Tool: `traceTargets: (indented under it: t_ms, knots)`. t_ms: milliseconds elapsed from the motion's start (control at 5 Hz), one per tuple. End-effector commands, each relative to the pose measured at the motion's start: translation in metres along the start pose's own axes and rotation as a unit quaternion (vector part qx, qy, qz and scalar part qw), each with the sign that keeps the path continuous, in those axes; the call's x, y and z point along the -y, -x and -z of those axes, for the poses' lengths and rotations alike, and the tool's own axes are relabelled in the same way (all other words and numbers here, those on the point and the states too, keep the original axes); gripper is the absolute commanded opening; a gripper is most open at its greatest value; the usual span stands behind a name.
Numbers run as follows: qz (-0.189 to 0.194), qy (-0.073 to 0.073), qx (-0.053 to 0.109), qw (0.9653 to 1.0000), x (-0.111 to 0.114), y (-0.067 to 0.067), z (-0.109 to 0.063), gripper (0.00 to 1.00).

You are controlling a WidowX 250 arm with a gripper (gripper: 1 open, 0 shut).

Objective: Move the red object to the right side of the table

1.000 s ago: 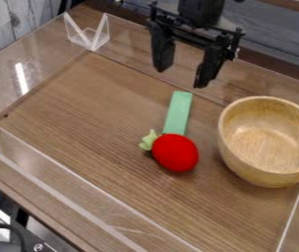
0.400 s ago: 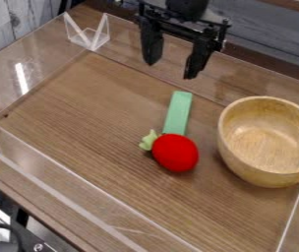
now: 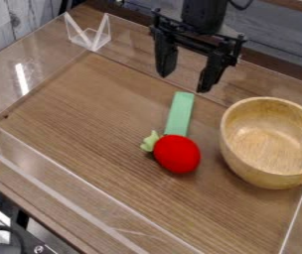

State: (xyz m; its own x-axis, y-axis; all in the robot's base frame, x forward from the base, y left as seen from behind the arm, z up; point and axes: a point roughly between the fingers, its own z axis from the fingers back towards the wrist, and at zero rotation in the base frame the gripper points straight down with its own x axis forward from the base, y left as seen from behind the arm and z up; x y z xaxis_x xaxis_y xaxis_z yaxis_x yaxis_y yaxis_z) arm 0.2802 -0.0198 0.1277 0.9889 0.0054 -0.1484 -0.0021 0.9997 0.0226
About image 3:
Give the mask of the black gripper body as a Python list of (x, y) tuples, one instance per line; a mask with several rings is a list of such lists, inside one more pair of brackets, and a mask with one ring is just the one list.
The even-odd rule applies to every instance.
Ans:
[(177, 47), (208, 57), (214, 51), (222, 52), (228, 65), (236, 65), (245, 38), (244, 34), (224, 30), (228, 5), (240, 11), (248, 8), (232, 0), (185, 0), (180, 19), (163, 15), (161, 8), (154, 9), (153, 36), (159, 29), (174, 36)]

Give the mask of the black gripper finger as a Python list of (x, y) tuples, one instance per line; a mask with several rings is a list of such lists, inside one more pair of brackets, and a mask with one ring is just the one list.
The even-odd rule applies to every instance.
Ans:
[(197, 92), (205, 93), (213, 89), (213, 86), (220, 82), (224, 72), (228, 68), (226, 54), (214, 51), (208, 59), (206, 67), (201, 72)]
[(175, 70), (178, 63), (178, 47), (175, 38), (165, 31), (154, 30), (155, 64), (162, 77), (167, 77)]

